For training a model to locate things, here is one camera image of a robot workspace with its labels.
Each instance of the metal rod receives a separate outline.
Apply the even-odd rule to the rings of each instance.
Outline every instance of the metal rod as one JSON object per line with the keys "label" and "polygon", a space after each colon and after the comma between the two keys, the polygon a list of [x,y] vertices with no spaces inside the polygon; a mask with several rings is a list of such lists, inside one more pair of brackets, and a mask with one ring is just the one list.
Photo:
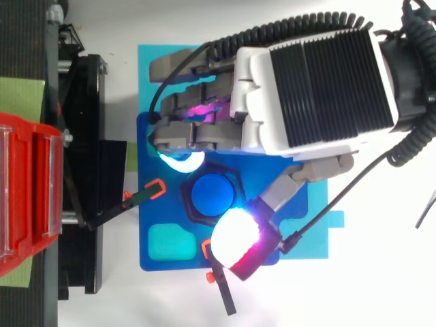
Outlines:
{"label": "metal rod", "polygon": [[57,72],[60,74],[67,74],[70,66],[71,60],[59,60],[57,63]]}
{"label": "metal rod", "polygon": [[62,212],[62,225],[78,225],[78,224],[79,221],[74,211]]}

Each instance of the light-blue mat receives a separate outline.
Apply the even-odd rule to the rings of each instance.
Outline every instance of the light-blue mat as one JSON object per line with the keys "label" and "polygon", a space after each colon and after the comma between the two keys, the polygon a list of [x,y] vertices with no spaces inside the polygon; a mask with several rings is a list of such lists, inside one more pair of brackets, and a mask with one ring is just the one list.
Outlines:
{"label": "light-blue mat", "polygon": [[[138,47],[139,66],[139,110],[138,116],[138,178],[139,185],[155,179],[166,179],[171,185],[165,196],[140,206],[140,264],[145,270],[172,270],[202,268],[207,261],[202,257],[200,244],[210,238],[212,228],[192,223],[183,212],[179,197],[179,185],[186,175],[171,170],[155,156],[146,141],[149,127],[146,112],[158,89],[158,84],[149,82],[149,65],[153,59],[170,54],[187,46],[141,45]],[[186,89],[188,83],[166,88],[160,99]],[[275,179],[279,171],[292,163],[290,159],[272,157],[253,164],[253,157],[216,154],[208,155],[211,161],[219,162],[241,171],[241,178],[248,198],[254,198]],[[273,218],[284,237],[301,228],[328,202],[327,182],[310,184],[283,207]],[[342,212],[328,213],[315,227],[305,234],[296,248],[281,259],[324,259],[328,258],[328,229],[344,226]],[[268,259],[274,264],[278,252]]]}

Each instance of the silver bolt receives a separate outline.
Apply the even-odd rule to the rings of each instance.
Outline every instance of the silver bolt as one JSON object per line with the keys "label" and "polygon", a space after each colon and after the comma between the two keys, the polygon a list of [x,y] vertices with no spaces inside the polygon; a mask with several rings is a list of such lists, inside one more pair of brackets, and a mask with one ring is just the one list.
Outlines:
{"label": "silver bolt", "polygon": [[69,133],[69,130],[66,129],[62,133],[63,146],[67,148],[71,142],[73,142],[73,135]]}
{"label": "silver bolt", "polygon": [[51,5],[47,11],[47,21],[50,24],[62,25],[63,24],[63,10],[61,5]]}
{"label": "silver bolt", "polygon": [[108,74],[108,64],[107,63],[101,63],[100,64],[100,73],[103,75],[107,75]]}

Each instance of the blue round knob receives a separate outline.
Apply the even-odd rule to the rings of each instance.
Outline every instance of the blue round knob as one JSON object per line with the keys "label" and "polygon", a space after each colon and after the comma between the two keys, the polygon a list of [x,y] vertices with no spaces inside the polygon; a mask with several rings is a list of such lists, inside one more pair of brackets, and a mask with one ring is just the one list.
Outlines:
{"label": "blue round knob", "polygon": [[231,182],[220,174],[201,176],[192,187],[192,203],[199,213],[214,217],[225,213],[233,203]]}

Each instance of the red storage bin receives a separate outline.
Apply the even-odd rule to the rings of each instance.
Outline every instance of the red storage bin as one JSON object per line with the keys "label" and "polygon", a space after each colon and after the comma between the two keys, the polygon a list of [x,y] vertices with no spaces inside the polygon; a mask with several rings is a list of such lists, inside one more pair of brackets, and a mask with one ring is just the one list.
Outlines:
{"label": "red storage bin", "polygon": [[0,277],[57,238],[62,185],[61,133],[0,113]]}

